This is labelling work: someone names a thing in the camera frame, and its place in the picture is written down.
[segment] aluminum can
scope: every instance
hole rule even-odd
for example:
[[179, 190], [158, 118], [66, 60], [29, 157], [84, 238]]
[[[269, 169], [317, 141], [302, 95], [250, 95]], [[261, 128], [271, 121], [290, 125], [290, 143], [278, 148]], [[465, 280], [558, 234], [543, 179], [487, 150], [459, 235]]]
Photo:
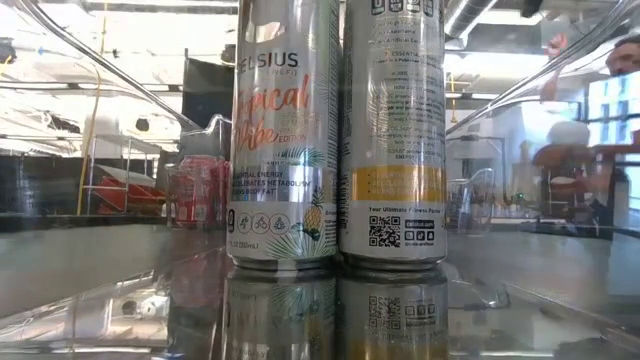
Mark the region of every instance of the aluminum can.
[[228, 253], [303, 269], [337, 250], [338, 0], [240, 2]]
[[214, 184], [218, 163], [222, 162], [210, 155], [187, 155], [180, 162], [174, 178], [178, 225], [213, 224], [214, 202], [222, 195]]
[[349, 0], [340, 250], [354, 265], [446, 256], [442, 0]]

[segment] cable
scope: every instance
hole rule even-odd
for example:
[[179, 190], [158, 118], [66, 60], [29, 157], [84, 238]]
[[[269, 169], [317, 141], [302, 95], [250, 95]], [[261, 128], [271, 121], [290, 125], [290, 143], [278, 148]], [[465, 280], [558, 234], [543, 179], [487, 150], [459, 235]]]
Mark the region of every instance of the cable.
[[[108, 11], [108, 2], [105, 1], [104, 3], [105, 15], [102, 18], [102, 33], [100, 36], [100, 56], [104, 55], [104, 38], [107, 33], [107, 11]], [[94, 69], [96, 70], [96, 75], [98, 76], [98, 86], [96, 87], [96, 101], [93, 104], [93, 113], [91, 114], [91, 122], [89, 123], [89, 136], [85, 138], [87, 139], [87, 141], [85, 143], [84, 149], [82, 150], [82, 170], [80, 172], [80, 186], [78, 187], [78, 204], [76, 206], [76, 216], [80, 216], [80, 213], [82, 213], [82, 197], [84, 195], [84, 181], [87, 176], [87, 162], [88, 162], [87, 160], [89, 159], [89, 145], [91, 145], [92, 142], [96, 141], [93, 138], [93, 131], [96, 124], [96, 116], [98, 114], [98, 104], [100, 102], [102, 76], [100, 76], [100, 71], [98, 70], [97, 67], [95, 67], [95, 65], [94, 65]]]

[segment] qr code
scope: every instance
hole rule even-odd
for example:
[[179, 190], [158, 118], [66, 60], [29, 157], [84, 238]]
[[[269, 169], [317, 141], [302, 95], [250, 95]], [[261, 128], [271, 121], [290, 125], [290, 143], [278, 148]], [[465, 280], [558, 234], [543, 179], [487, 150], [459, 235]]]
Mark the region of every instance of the qr code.
[[400, 247], [400, 217], [369, 216], [369, 246]]

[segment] red object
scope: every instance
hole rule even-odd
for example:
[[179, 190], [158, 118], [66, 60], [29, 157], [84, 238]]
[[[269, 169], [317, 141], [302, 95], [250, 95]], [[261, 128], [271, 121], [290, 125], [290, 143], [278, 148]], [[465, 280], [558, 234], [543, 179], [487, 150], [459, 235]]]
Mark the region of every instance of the red object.
[[129, 184], [128, 199], [127, 192], [124, 191], [125, 183], [111, 176], [104, 176], [100, 183], [100, 187], [111, 187], [113, 189], [98, 188], [93, 190], [94, 193], [102, 200], [108, 203], [111, 208], [101, 204], [99, 214], [122, 213], [125, 209], [125, 203], [128, 210], [133, 212], [160, 215], [161, 204], [164, 201], [164, 193], [153, 187], [145, 185]]
[[228, 169], [228, 162], [209, 155], [190, 155], [182, 160], [173, 179], [179, 225], [224, 223]]

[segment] yellow label stripe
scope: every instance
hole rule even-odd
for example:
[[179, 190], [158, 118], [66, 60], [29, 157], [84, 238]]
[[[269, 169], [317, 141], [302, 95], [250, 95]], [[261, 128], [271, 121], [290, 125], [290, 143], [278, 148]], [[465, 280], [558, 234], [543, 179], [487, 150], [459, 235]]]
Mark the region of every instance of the yellow label stripe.
[[445, 202], [443, 169], [417, 165], [369, 166], [352, 173], [352, 200]]

